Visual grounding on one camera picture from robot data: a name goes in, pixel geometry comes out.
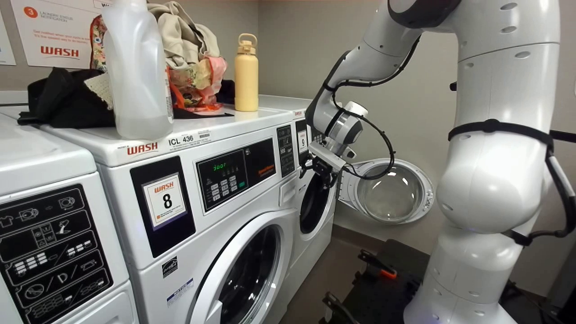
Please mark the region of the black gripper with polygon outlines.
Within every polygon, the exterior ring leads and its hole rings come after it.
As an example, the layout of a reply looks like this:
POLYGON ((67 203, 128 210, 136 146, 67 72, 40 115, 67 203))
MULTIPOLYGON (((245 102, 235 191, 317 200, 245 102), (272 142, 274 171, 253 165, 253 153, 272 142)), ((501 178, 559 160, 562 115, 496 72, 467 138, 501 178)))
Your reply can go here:
POLYGON ((330 165, 328 162, 321 160, 312 153, 305 155, 301 174, 307 174, 308 171, 314 171, 321 178, 321 183, 325 189, 332 189, 339 176, 334 165, 330 165))

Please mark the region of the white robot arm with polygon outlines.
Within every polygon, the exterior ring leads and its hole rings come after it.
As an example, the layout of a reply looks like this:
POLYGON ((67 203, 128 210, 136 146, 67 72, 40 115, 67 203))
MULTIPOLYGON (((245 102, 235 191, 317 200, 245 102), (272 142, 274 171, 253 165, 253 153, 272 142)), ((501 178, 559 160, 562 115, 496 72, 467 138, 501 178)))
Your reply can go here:
POLYGON ((560 0, 382 0, 362 43, 344 52, 307 110, 316 171, 346 167, 364 108, 339 104, 343 86, 391 81, 425 30, 458 36, 456 122, 438 185, 445 227, 406 324, 515 324, 499 304, 535 219, 555 187, 575 189, 551 129, 560 59, 560 0))

